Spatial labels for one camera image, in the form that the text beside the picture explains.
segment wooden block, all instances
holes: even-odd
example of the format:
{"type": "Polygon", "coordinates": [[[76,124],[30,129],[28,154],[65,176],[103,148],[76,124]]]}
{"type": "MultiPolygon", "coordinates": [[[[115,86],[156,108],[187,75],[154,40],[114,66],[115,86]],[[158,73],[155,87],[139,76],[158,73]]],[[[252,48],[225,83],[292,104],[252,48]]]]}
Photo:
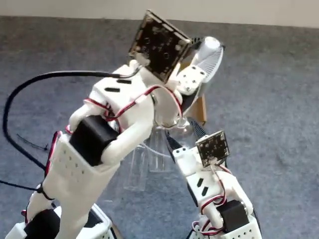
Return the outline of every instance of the wooden block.
{"type": "Polygon", "coordinates": [[[197,122],[202,123],[203,125],[207,122],[205,96],[197,99],[187,113],[187,116],[194,118],[197,122]]]}

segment black slot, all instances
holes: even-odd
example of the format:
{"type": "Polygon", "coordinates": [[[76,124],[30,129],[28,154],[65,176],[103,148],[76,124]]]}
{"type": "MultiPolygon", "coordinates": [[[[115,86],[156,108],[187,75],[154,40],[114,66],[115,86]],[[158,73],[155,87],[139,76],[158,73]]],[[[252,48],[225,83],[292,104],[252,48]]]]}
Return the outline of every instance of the black slot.
{"type": "Polygon", "coordinates": [[[120,92],[120,88],[107,87],[104,90],[108,92],[120,92]]]}
{"type": "Polygon", "coordinates": [[[131,84],[132,81],[131,80],[124,80],[124,79],[118,79],[117,80],[117,83],[120,83],[120,84],[131,84]]]}
{"type": "Polygon", "coordinates": [[[204,179],[200,178],[198,183],[197,183],[197,187],[199,188],[201,186],[201,184],[203,183],[204,179]]]}
{"type": "Polygon", "coordinates": [[[203,191],[201,192],[201,195],[202,195],[202,196],[205,196],[206,193],[207,193],[207,191],[208,191],[208,188],[207,188],[207,187],[204,187],[203,191]]]}

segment red and white wire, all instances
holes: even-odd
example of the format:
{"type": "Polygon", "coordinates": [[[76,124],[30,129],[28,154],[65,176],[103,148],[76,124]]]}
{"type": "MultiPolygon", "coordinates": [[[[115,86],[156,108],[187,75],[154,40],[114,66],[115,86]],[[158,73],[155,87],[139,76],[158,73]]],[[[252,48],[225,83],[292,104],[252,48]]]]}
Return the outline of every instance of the red and white wire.
{"type": "Polygon", "coordinates": [[[55,136],[52,140],[52,144],[51,144],[51,148],[50,148],[50,151],[49,151],[49,155],[48,155],[48,161],[47,161],[47,164],[46,164],[46,167],[45,167],[45,175],[48,174],[49,170],[50,170],[50,166],[51,166],[51,158],[52,158],[52,155],[55,151],[55,147],[56,147],[56,144],[60,138],[60,136],[63,134],[62,131],[57,131],[55,133],[55,136]]]}
{"type": "Polygon", "coordinates": [[[192,229],[197,232],[197,233],[201,233],[203,236],[215,236],[217,234],[219,234],[222,231],[222,228],[220,229],[216,229],[214,227],[210,227],[208,229],[208,231],[204,231],[203,229],[197,230],[195,227],[199,226],[199,221],[195,221],[192,223],[192,229]]]}
{"type": "MultiPolygon", "coordinates": [[[[106,117],[106,121],[113,121],[113,120],[117,120],[118,117],[120,117],[122,114],[124,114],[127,110],[129,110],[131,107],[133,107],[134,105],[137,104],[137,100],[142,97],[142,96],[148,96],[150,93],[152,93],[154,90],[156,89],[164,89],[173,99],[174,99],[174,102],[176,104],[176,107],[177,107],[177,110],[178,110],[178,114],[179,114],[179,117],[182,118],[182,109],[181,109],[181,105],[179,103],[179,100],[178,98],[176,97],[176,95],[168,88],[166,88],[165,86],[162,86],[162,85],[153,85],[151,87],[148,87],[145,92],[143,92],[142,94],[140,94],[138,97],[136,97],[133,101],[131,101],[130,103],[128,103],[127,105],[125,105],[124,107],[122,107],[113,117],[110,116],[110,114],[108,115],[105,115],[107,116],[106,117]]],[[[99,106],[101,107],[102,109],[104,109],[105,111],[107,112],[111,112],[111,107],[110,105],[103,105],[91,98],[86,98],[84,100],[85,102],[88,102],[88,103],[92,103],[96,106],[99,106]]],[[[69,134],[72,134],[72,131],[70,130],[70,126],[68,125],[66,127],[66,132],[68,132],[69,134]]]]}

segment black cable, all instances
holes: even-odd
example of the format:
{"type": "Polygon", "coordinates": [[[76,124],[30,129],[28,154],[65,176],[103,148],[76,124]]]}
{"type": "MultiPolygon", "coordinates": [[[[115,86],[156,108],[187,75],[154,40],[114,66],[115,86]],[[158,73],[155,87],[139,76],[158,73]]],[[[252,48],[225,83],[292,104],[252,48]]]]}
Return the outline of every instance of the black cable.
{"type": "Polygon", "coordinates": [[[32,161],[33,163],[35,163],[39,168],[41,168],[42,170],[45,170],[45,165],[42,164],[39,160],[37,160],[35,157],[33,157],[29,152],[27,152],[23,147],[21,147],[9,134],[8,132],[8,115],[9,115],[9,110],[10,107],[12,105],[12,102],[14,100],[14,98],[16,97],[16,95],[22,91],[24,88],[26,88],[27,86],[38,82],[38,81],[42,81],[45,79],[49,79],[49,78],[55,78],[55,77],[112,77],[112,78],[118,78],[118,79],[127,79],[130,78],[132,76],[134,76],[135,74],[138,73],[140,68],[138,68],[134,73],[128,75],[128,76],[124,76],[121,74],[113,74],[113,73],[108,73],[108,72],[103,72],[103,71],[56,71],[56,72],[49,72],[49,73],[45,73],[43,75],[39,75],[36,76],[26,82],[24,82],[23,84],[19,85],[17,88],[15,88],[15,90],[9,95],[5,106],[4,106],[4,112],[3,112],[3,122],[2,122],[2,130],[4,133],[5,138],[7,139],[7,141],[13,146],[15,147],[20,153],[22,153],[25,157],[27,157],[30,161],[32,161]]]}
{"type": "Polygon", "coordinates": [[[42,146],[40,146],[40,145],[37,145],[37,144],[35,144],[35,143],[32,143],[32,142],[28,141],[27,139],[25,139],[24,137],[22,137],[22,136],[21,136],[20,134],[18,134],[18,133],[16,134],[16,136],[18,136],[24,143],[31,145],[31,147],[33,147],[33,148],[42,149],[42,150],[44,150],[44,151],[47,151],[47,150],[48,150],[49,144],[46,144],[44,147],[42,147],[42,146]]]}
{"type": "Polygon", "coordinates": [[[8,183],[8,182],[3,181],[3,180],[0,180],[0,183],[3,183],[3,184],[8,185],[8,186],[15,187],[15,188],[21,188],[21,189],[26,189],[26,190],[30,190],[30,191],[36,191],[37,190],[36,188],[26,187],[26,186],[14,184],[14,183],[8,183]]]}

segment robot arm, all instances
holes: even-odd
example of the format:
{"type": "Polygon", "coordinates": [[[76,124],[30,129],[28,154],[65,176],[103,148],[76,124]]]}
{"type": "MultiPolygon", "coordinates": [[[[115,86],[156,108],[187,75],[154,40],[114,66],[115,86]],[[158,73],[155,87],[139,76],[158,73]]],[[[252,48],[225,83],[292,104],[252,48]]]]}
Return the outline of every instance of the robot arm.
{"type": "Polygon", "coordinates": [[[223,131],[204,136],[196,145],[172,152],[201,214],[188,239],[261,239],[251,201],[236,177],[224,166],[216,166],[222,155],[229,155],[223,131]]]}

